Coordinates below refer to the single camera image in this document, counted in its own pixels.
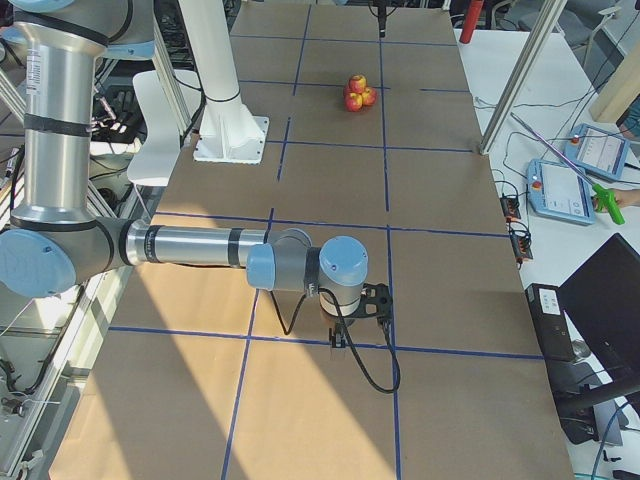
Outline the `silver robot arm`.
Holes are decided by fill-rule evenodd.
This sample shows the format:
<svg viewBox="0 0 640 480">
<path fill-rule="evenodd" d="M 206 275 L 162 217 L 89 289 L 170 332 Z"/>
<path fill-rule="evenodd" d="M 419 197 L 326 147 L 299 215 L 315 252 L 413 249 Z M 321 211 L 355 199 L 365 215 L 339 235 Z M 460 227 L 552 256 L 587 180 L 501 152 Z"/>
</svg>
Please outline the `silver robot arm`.
<svg viewBox="0 0 640 480">
<path fill-rule="evenodd" d="M 314 247 L 282 232 L 152 225 L 93 215 L 87 207 L 95 63 L 150 58 L 149 1 L 17 1 L 27 41 L 24 198 L 1 236 L 1 280 L 30 298 L 68 290 L 123 265 L 235 267 L 268 292 L 317 297 L 338 329 L 368 316 L 365 247 L 338 236 Z"/>
</svg>

